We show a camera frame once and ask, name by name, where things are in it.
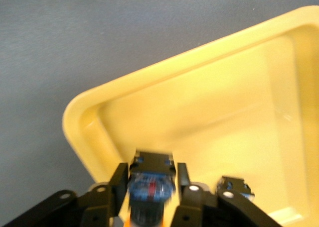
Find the black bracket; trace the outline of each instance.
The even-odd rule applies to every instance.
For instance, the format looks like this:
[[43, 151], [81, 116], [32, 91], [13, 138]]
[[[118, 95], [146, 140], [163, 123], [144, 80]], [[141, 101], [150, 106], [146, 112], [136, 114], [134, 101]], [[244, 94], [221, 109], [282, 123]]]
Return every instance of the black bracket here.
[[[280, 227], [244, 197], [247, 193], [253, 195], [246, 186], [243, 190], [236, 190], [236, 185], [231, 188], [219, 185], [214, 195], [191, 184], [185, 163], [177, 164], [177, 172], [180, 205], [171, 227]], [[238, 186], [244, 183], [243, 179], [232, 180], [237, 181]]]
[[128, 185], [128, 164], [120, 163], [108, 184], [94, 185], [81, 197], [56, 192], [4, 227], [109, 227], [119, 214]]

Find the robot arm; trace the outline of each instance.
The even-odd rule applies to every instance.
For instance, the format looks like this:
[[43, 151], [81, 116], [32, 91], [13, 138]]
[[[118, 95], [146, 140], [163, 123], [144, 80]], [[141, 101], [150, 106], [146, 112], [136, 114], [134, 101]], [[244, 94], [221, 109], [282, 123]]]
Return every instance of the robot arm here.
[[[185, 163], [177, 164], [180, 205], [171, 227], [280, 227], [255, 206], [243, 179], [222, 177], [216, 193], [193, 185]], [[175, 191], [175, 167], [168, 155], [137, 153], [130, 165], [120, 163], [109, 183], [95, 184], [77, 197], [59, 191], [4, 227], [109, 227], [127, 190], [132, 226], [161, 225], [165, 202]]]

